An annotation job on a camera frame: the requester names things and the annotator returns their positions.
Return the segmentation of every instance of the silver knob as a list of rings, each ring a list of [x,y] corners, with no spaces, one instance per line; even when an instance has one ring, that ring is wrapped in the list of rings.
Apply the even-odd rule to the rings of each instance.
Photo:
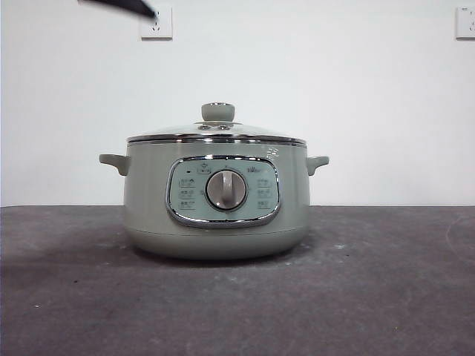
[[[206,194],[213,206],[223,210],[237,208],[246,197],[246,183],[243,177],[233,171],[214,174],[206,186]]]

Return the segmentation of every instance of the lid knob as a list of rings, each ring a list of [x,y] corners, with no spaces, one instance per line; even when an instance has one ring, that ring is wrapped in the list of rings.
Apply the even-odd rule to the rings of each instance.
[[[205,121],[231,122],[235,117],[235,106],[227,102],[210,102],[201,107],[201,116]]]

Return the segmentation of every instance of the pot body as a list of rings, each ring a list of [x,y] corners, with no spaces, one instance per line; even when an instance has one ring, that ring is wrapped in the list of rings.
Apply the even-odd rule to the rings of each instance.
[[[177,161],[199,156],[244,156],[272,163],[279,209],[263,225],[226,228],[188,226],[167,208],[170,171]],[[134,142],[125,177],[125,227],[140,248],[169,257],[237,259],[274,254],[306,235],[309,210],[307,149],[272,143]]]

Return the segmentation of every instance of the pot handle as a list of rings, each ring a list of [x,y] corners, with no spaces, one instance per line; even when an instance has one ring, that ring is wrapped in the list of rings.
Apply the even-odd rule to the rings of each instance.
[[[315,173],[315,169],[321,167],[322,165],[327,165],[330,162],[330,158],[327,156],[320,157],[307,157],[307,170],[309,176],[312,176]]]
[[[105,165],[113,165],[121,176],[126,176],[128,168],[131,166],[131,158],[129,156],[119,156],[117,154],[100,154],[99,162]]]

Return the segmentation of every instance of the sage green pot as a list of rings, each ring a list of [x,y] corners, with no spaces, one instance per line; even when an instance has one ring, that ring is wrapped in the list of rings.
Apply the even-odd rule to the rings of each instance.
[[[307,234],[309,178],[328,157],[305,141],[233,123],[234,106],[202,107],[205,121],[128,139],[101,163],[125,176],[132,242],[169,257],[230,260],[287,250]]]

